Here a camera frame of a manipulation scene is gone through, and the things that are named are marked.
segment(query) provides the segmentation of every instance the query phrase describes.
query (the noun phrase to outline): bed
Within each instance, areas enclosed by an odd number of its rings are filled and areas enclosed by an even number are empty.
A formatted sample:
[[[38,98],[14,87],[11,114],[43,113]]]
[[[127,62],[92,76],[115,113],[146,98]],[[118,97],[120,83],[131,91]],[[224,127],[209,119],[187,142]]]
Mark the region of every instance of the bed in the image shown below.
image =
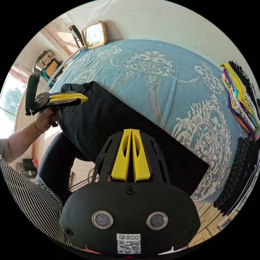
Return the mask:
[[[121,40],[81,51],[51,93],[65,83],[96,81],[209,164],[191,198],[213,202],[230,172],[238,138],[246,137],[227,107],[221,73],[170,43]]]

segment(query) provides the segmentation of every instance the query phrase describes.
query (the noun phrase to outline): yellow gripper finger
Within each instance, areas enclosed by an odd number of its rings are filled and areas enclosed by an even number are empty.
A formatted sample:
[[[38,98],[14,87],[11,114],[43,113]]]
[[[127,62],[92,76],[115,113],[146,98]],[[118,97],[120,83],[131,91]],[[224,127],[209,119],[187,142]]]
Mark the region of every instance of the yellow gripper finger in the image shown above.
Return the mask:
[[[125,182],[127,181],[131,145],[131,132],[132,129],[124,130],[111,174],[114,180],[120,180]]]
[[[151,174],[146,160],[145,151],[139,130],[132,129],[132,145],[134,181],[137,182],[149,180]]]
[[[73,94],[58,94],[58,95],[53,95],[50,98],[50,102],[56,102],[56,101],[62,101],[65,99],[75,99],[75,98],[79,98],[80,99],[80,103],[84,103],[85,101],[88,100],[88,97],[84,96],[81,93],[73,93]]]

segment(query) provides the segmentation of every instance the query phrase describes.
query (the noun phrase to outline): gold clock frame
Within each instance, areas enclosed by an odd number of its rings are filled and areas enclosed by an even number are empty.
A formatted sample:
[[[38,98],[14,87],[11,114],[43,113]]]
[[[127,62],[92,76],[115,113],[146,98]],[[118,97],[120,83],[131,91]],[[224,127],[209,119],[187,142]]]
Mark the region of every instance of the gold clock frame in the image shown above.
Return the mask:
[[[84,36],[84,31],[85,31],[87,28],[89,28],[89,27],[91,27],[91,26],[93,26],[93,25],[96,25],[96,24],[101,24],[101,26],[102,26],[104,42],[101,43],[101,44],[94,44],[93,46],[89,47],[89,46],[87,45],[87,41],[86,41],[85,36]],[[102,22],[102,21],[94,22],[94,23],[92,23],[92,24],[90,24],[90,25],[84,27],[84,28],[81,30],[81,36],[82,36],[82,39],[83,39],[83,42],[84,42],[84,45],[85,45],[86,49],[94,49],[94,48],[103,46],[103,45],[107,44],[107,42],[108,42],[108,36],[107,36],[107,31],[106,31],[106,24],[105,24],[104,22]]]

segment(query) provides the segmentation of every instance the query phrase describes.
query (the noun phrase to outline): white wall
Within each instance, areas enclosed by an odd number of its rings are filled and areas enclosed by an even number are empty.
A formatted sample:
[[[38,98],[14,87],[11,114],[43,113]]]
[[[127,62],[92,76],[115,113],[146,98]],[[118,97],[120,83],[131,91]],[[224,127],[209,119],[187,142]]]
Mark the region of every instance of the white wall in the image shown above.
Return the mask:
[[[109,41],[160,40],[195,52],[218,67],[236,60],[260,97],[255,77],[233,42],[207,19],[183,6],[164,0],[97,0],[67,15],[79,30],[98,20],[106,22]]]
[[[29,70],[32,70],[37,58],[45,50],[53,51],[58,61],[66,60],[68,58],[68,54],[58,44],[55,45],[55,42],[51,43],[51,41],[53,41],[53,39],[48,38],[47,35],[44,36],[41,32],[38,32],[23,48],[15,62],[19,62]]]

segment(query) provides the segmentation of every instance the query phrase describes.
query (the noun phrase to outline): clock face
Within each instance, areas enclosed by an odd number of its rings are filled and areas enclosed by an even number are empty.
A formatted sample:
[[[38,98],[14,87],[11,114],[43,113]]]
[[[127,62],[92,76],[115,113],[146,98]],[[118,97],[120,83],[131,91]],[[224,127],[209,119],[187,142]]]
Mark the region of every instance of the clock face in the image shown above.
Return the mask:
[[[95,24],[85,30],[85,38],[88,46],[96,45],[104,41],[101,24]]]

